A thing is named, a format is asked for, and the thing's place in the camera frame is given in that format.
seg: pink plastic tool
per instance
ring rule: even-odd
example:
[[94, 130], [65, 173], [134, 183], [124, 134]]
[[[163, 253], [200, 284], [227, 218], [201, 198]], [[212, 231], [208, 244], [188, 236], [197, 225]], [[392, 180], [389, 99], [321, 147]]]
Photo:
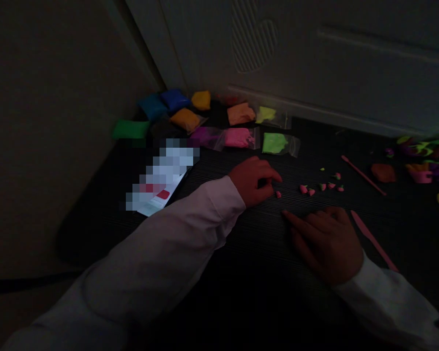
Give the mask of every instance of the pink plastic tool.
[[361, 230], [362, 234], [371, 241], [371, 243], [374, 245], [376, 250], [379, 252], [379, 254], [382, 256], [384, 261], [387, 263], [389, 268], [391, 270], [393, 270], [394, 272], [398, 272], [399, 270], [397, 269], [397, 267], [394, 265], [394, 263], [389, 258], [389, 256], [387, 256], [387, 254], [385, 253], [384, 249], [379, 245], [379, 243], [377, 242], [376, 238], [374, 238], [374, 236], [371, 234], [369, 229], [367, 229], [367, 227], [364, 224], [364, 222], [362, 221], [362, 219], [353, 210], [351, 210], [350, 212], [351, 212], [351, 215], [353, 216], [353, 219], [355, 220], [356, 225], [358, 226], [359, 230]]
[[351, 167], [353, 167], [353, 169], [356, 172], [358, 172], [364, 179], [366, 179], [369, 182], [369, 184], [371, 184], [374, 188], [376, 188], [382, 195], [387, 196], [387, 193], [384, 193], [376, 184], [374, 184], [374, 182], [372, 180], [370, 180], [367, 177], [367, 175], [365, 175], [363, 172], [361, 172], [358, 167], [356, 167], [353, 163], [351, 163], [350, 160], [346, 156], [341, 155], [341, 158], [343, 158], [343, 161], [348, 162], [348, 164]]

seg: door panel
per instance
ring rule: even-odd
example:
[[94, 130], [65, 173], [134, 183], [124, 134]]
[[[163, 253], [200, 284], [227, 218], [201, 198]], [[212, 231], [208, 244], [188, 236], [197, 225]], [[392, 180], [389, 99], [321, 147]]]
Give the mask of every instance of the door panel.
[[439, 131], [439, 1], [160, 3], [189, 91], [379, 134]]

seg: pink clay knife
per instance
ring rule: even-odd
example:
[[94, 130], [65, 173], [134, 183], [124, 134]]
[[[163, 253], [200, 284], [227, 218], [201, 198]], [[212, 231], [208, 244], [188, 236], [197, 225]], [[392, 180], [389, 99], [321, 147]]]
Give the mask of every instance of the pink clay knife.
[[372, 242], [372, 244], [374, 245], [376, 250], [379, 252], [379, 254], [382, 256], [384, 261], [387, 263], [389, 268], [391, 270], [393, 270], [394, 272], [399, 272], [399, 270], [395, 267], [394, 263], [389, 259], [389, 256], [387, 256], [387, 254], [385, 253], [384, 249], [379, 245], [376, 238], [374, 238], [374, 236], [371, 234], [369, 229], [367, 229], [366, 225], [361, 220], [361, 218], [358, 216], [358, 214], [356, 212], [354, 212], [353, 210], [351, 210], [350, 212], [351, 212], [351, 215], [353, 216], [353, 219], [355, 220], [358, 228], [361, 230], [363, 235]]

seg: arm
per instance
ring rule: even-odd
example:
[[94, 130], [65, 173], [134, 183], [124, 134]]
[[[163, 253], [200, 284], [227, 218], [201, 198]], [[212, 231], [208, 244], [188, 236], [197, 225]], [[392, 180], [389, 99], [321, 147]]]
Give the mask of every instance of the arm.
[[[146, 219], [2, 349], [122, 349], [131, 326], [148, 326], [187, 295], [246, 207], [273, 194], [271, 179], [281, 178], [263, 162], [250, 158]], [[257, 189], [262, 177], [269, 182]]]
[[371, 333], [406, 348], [439, 350], [438, 311], [399, 273], [366, 255], [350, 281], [334, 287]]
[[329, 207], [304, 220], [284, 215], [304, 261], [348, 303], [368, 331], [411, 350], [439, 350], [439, 329], [434, 325], [439, 313], [403, 276], [367, 258], [344, 209]]

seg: cuff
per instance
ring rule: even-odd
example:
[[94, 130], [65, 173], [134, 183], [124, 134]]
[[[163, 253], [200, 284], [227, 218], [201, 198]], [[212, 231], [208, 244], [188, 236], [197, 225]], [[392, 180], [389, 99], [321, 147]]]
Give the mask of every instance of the cuff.
[[371, 289], [372, 286], [377, 288], [379, 275], [383, 274], [382, 269], [372, 262], [363, 251], [364, 260], [359, 272], [346, 283], [333, 287], [333, 290], [341, 297], [354, 295], [355, 292]]
[[245, 211], [245, 203], [230, 177], [209, 181], [205, 183], [205, 187], [208, 197], [223, 220], [229, 220]]

